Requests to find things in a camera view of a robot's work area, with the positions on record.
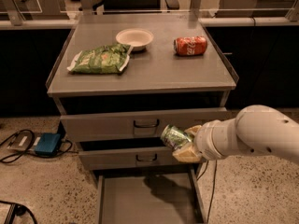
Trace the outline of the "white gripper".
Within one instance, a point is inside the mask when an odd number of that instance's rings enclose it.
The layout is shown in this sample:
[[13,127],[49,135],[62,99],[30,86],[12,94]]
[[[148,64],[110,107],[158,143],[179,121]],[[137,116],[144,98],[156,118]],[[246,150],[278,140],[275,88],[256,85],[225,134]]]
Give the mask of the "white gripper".
[[194,143],[187,143],[172,153],[180,162],[196,163],[202,159],[222,160],[229,156],[249,155],[249,147],[236,135],[235,120],[214,120],[185,130],[195,136]]

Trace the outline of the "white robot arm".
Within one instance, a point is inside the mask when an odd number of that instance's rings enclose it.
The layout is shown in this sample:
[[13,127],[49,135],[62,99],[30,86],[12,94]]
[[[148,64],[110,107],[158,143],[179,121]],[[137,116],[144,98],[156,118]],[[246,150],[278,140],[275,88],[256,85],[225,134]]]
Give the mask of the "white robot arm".
[[275,156],[299,164],[299,124],[274,108],[251,105],[234,119],[193,126],[193,141],[173,152],[181,162]]

